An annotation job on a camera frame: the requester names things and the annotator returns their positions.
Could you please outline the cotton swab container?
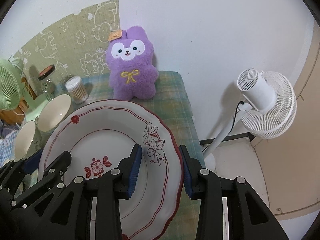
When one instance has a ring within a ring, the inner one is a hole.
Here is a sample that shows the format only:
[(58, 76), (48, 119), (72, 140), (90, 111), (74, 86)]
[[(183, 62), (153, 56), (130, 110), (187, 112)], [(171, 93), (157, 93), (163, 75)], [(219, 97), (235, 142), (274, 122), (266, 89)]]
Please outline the cotton swab container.
[(87, 100), (88, 93), (80, 76), (71, 77), (65, 83), (65, 87), (76, 104), (81, 104)]

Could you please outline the cream bowl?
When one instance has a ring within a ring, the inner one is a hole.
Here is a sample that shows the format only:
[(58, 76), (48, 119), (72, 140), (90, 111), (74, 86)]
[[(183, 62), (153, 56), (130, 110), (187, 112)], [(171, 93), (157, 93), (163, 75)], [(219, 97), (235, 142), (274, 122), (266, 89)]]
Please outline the cream bowl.
[(38, 128), (41, 132), (55, 129), (67, 116), (73, 112), (72, 99), (67, 94), (53, 98), (41, 111), (38, 118)]
[(35, 121), (29, 121), (19, 130), (14, 143), (14, 156), (16, 159), (28, 157), (37, 151), (39, 132)]

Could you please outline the green desk fan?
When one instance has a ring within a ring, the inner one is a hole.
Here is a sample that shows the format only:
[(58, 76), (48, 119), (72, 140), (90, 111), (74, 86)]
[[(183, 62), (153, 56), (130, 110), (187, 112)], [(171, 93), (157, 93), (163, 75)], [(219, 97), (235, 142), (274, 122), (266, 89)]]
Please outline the green desk fan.
[(26, 122), (37, 121), (49, 101), (44, 94), (33, 99), (27, 85), (22, 81), (23, 66), (20, 58), (15, 58), (12, 62), (1, 59), (1, 110), (12, 111), (18, 107), (20, 100), (24, 99), (29, 106), (25, 113)]

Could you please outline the blue checked cartoon blanket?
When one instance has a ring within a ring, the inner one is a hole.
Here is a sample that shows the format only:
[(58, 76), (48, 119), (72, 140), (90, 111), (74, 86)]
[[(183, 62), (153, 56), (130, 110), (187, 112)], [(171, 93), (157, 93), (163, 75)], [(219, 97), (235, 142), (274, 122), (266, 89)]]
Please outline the blue checked cartoon blanket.
[(1, 120), (0, 139), (0, 165), (3, 166), (14, 157), (14, 142), (18, 134), (18, 128)]

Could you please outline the plaid green blue tablecloth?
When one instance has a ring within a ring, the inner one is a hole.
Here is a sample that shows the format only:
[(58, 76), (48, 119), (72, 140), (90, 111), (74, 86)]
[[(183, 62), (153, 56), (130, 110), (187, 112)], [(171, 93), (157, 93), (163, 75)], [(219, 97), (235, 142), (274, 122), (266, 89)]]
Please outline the plaid green blue tablecloth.
[[(109, 75), (86, 77), (83, 82), (88, 91), (88, 99), (75, 105), (74, 111), (90, 103), (111, 100), (112, 89), (108, 85)], [(171, 131), (177, 147), (185, 145), (191, 157), (203, 162), (201, 146), (193, 123), (191, 105), (185, 91), (182, 77), (177, 72), (161, 71), (156, 81), (156, 95), (150, 100), (134, 99), (134, 103), (158, 116)], [(45, 136), (47, 143), (52, 132)], [(38, 171), (31, 176), (31, 182), (38, 179)], [(173, 219), (159, 239), (194, 239), (199, 220), (200, 202), (190, 200), (183, 187), (180, 202)]]

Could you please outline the white plate red floral trim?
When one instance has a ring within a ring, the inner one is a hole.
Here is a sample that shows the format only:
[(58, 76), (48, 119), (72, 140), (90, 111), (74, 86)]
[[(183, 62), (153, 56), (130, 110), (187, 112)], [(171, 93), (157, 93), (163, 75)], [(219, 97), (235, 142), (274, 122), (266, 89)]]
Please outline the white plate red floral trim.
[(72, 161), (62, 177), (65, 184), (77, 176), (99, 178), (117, 168), (136, 144), (142, 161), (132, 197), (119, 202), (121, 228), (129, 239), (159, 239), (177, 212), (183, 164), (171, 131), (139, 104), (101, 100), (72, 112), (50, 135), (38, 177), (68, 151)]

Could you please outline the purple plush bunny toy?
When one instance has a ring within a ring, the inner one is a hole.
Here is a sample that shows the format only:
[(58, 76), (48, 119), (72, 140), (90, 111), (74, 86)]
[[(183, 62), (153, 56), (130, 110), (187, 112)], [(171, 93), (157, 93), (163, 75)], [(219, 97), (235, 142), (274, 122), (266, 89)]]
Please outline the purple plush bunny toy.
[(148, 100), (155, 96), (159, 73), (153, 63), (153, 45), (145, 30), (132, 26), (111, 34), (106, 51), (113, 98)]

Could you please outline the green cartoon wall mat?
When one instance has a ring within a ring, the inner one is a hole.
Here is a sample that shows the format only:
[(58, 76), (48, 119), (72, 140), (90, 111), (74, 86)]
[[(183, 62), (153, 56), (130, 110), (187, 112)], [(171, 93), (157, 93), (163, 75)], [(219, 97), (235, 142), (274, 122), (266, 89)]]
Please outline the green cartoon wall mat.
[(23, 63), (28, 83), (38, 89), (36, 77), (45, 67), (56, 67), (54, 82), (79, 75), (105, 74), (109, 35), (120, 28), (119, 1), (110, 0), (82, 9), (53, 23), (15, 53)]

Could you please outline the white standing fan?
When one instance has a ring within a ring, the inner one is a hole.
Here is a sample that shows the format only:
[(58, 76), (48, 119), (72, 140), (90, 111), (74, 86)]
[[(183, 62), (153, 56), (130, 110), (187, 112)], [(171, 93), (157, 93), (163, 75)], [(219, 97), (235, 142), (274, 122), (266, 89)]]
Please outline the white standing fan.
[(238, 122), (261, 139), (279, 137), (293, 124), (297, 99), (293, 86), (283, 74), (248, 68), (238, 76), (236, 86), (244, 100), (236, 105), (227, 125), (202, 151), (204, 157), (221, 144)]

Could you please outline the glass jar with dark lid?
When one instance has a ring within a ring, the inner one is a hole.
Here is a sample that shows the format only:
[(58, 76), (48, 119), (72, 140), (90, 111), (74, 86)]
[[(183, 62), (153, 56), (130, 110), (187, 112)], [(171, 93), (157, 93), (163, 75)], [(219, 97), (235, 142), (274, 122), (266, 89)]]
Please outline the glass jar with dark lid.
[(41, 89), (48, 101), (54, 98), (55, 84), (53, 82), (53, 74), (55, 72), (55, 66), (53, 64), (44, 68), (39, 75), (38, 80), (41, 83)]

